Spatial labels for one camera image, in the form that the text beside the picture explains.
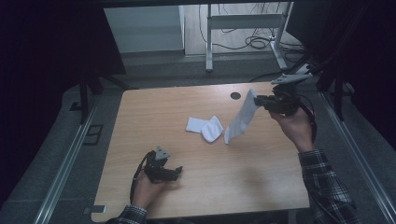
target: metal frame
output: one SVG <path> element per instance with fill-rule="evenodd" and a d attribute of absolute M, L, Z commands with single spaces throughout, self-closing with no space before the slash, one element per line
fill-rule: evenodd
<path fill-rule="evenodd" d="M 376 178 L 375 173 L 370 168 L 369 163 L 361 153 L 361 149 L 359 148 L 346 124 L 341 121 L 334 110 L 332 110 L 333 104 L 329 95 L 321 91 L 318 93 L 318 95 L 327 108 L 327 112 L 329 113 L 335 128 L 346 143 L 346 147 L 353 161 L 361 172 L 364 182 L 373 193 L 373 196 L 378 203 L 378 206 L 381 209 L 385 219 L 389 224 L 396 223 L 396 208 L 392 202 L 392 199 L 388 195 L 382 183 L 378 180 L 378 178 Z"/>
<path fill-rule="evenodd" d="M 61 197 L 62 190 L 64 189 L 64 185 L 66 184 L 66 180 L 69 177 L 69 174 L 73 168 L 73 164 L 76 160 L 76 157 L 81 149 L 82 142 L 84 137 L 90 127 L 93 116 L 96 112 L 97 106 L 100 102 L 101 96 L 93 96 L 92 99 L 92 110 L 87 117 L 85 123 L 80 124 L 78 128 L 78 132 L 70 145 L 70 148 L 67 150 L 67 153 L 64 157 L 64 160 L 56 174 L 55 178 L 52 181 L 52 184 L 47 192 L 47 195 L 41 204 L 40 209 L 35 217 L 34 224 L 47 224 L 50 222 L 50 218 L 55 209 L 56 204 L 58 203 L 59 198 Z"/>
<path fill-rule="evenodd" d="M 207 5 L 206 71 L 213 71 L 212 30 L 278 28 L 275 39 L 270 41 L 271 49 L 281 70 L 286 70 L 285 60 L 279 51 L 279 42 L 285 30 L 291 2 L 282 14 L 219 15 L 212 16 L 211 5 Z"/>

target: plaid shirt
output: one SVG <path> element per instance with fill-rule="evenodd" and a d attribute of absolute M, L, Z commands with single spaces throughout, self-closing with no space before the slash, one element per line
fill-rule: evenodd
<path fill-rule="evenodd" d="M 324 152 L 317 149 L 299 153 L 299 159 L 315 223 L 360 223 L 355 214 L 355 204 L 332 170 Z M 106 224 L 144 223 L 147 213 L 145 209 L 127 205 L 118 218 L 112 218 Z M 181 218 L 175 223 L 191 224 Z"/>

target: person's right hand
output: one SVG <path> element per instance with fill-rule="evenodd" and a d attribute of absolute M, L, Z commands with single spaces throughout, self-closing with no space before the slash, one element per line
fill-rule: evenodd
<path fill-rule="evenodd" d="M 269 113 L 271 118 L 279 123 L 283 133 L 297 147 L 299 152 L 315 149 L 312 143 L 312 129 L 309 118 L 301 108 L 298 108 L 291 116 Z"/>

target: table top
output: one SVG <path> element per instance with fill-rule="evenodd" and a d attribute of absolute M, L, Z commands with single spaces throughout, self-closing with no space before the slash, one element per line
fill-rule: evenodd
<path fill-rule="evenodd" d="M 129 203 L 131 181 L 143 157 L 157 146 L 171 157 L 167 169 L 183 166 L 148 209 L 148 218 L 235 214 L 308 207 L 297 150 L 267 111 L 259 108 L 245 134 L 209 144 L 186 132 L 189 117 L 217 116 L 224 129 L 249 89 L 272 94 L 268 82 L 126 91 L 106 156 L 95 205 L 117 217 Z M 239 92 L 239 100 L 231 98 Z"/>

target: hand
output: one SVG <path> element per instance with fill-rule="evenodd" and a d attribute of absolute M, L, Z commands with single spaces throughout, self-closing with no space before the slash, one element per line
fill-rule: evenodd
<path fill-rule="evenodd" d="M 301 108 L 298 108 L 291 116 L 271 112 L 270 115 L 272 119 L 279 123 L 283 133 L 297 147 L 299 152 L 306 152 L 315 148 L 312 143 L 312 129 L 309 118 Z"/>
<path fill-rule="evenodd" d="M 166 181 L 161 181 L 155 184 L 151 183 L 149 177 L 143 171 L 140 172 L 136 181 L 132 205 L 139 206 L 146 210 L 161 193 L 161 191 L 163 191 L 167 184 Z"/>

